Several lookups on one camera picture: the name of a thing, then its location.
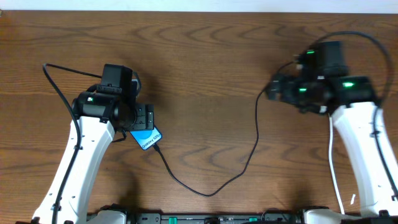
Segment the blue Galaxy smartphone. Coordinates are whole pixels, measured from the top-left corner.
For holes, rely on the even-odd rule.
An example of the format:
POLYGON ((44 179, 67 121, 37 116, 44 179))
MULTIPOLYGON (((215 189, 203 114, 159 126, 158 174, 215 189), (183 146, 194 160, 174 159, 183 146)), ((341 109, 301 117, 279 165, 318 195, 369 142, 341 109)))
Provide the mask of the blue Galaxy smartphone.
POLYGON ((148 150, 162 139, 162 133, 156 126, 153 130, 131 131, 130 134, 144 151, 148 150))

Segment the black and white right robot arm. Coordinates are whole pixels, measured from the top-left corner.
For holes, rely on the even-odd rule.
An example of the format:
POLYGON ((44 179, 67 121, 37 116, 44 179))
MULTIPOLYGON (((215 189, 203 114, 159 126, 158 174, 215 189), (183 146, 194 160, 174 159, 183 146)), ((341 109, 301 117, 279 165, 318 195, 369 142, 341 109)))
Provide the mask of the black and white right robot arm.
POLYGON ((265 93, 303 113, 329 115, 348 153, 361 210, 354 216, 311 208, 302 222, 397 223, 397 160, 370 79, 349 75, 340 41, 313 44, 296 63, 299 75, 277 72, 265 93))

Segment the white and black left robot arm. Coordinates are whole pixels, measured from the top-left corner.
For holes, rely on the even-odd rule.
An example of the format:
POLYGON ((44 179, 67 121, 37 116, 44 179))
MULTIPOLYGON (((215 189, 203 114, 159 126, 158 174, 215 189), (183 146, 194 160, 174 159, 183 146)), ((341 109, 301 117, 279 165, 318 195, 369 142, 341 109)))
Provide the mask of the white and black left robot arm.
POLYGON ((130 223, 127 211, 115 205, 88 217, 88 202, 103 156, 116 131, 130 132, 141 148, 160 138, 154 107, 123 102, 118 95, 83 92, 73 101, 68 143, 54 180, 31 223, 130 223))

